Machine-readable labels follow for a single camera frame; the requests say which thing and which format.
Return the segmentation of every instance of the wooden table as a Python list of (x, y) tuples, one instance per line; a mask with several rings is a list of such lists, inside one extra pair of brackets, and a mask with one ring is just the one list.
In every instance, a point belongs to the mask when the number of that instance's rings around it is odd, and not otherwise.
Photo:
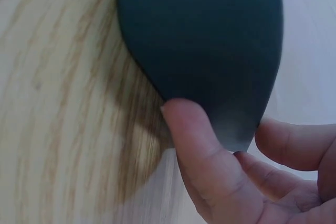
[[(203, 223), (115, 1), (0, 0), (1, 224)], [(292, 55), (335, 53), (335, 0), (285, 1), (280, 82)]]

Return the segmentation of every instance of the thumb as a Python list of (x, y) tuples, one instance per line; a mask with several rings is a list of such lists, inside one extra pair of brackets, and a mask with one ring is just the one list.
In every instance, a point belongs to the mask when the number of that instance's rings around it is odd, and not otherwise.
[(174, 99), (162, 112), (179, 161), (192, 186), (210, 206), (213, 221), (256, 223), (264, 198), (236, 157), (222, 148), (204, 110), (191, 101)]

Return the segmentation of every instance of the dark green object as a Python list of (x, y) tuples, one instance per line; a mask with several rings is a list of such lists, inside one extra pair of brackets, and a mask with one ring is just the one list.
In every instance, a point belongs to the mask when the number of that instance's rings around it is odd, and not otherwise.
[(279, 68), (282, 0), (118, 0), (118, 14), (162, 98), (199, 103), (225, 148), (247, 150)]

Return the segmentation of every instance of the hand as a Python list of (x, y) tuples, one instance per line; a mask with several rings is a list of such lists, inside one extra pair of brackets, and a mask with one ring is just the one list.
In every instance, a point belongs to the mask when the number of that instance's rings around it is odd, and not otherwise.
[(263, 120), (259, 126), (258, 148), (279, 164), (318, 170), (318, 181), (310, 181), (222, 148), (193, 102), (171, 100), (162, 112), (186, 189), (208, 223), (336, 223), (336, 125)]

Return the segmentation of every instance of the light wood grain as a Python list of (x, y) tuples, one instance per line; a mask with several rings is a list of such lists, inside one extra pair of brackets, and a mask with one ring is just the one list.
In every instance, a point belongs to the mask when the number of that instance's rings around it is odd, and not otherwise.
[[(319, 53), (335, 58), (335, 6), (285, 0), (269, 114), (307, 116), (298, 101), (311, 101), (300, 97), (306, 90), (293, 66)], [(170, 148), (162, 101), (128, 54), (116, 11), (115, 0), (0, 0), (1, 224), (203, 223)]]

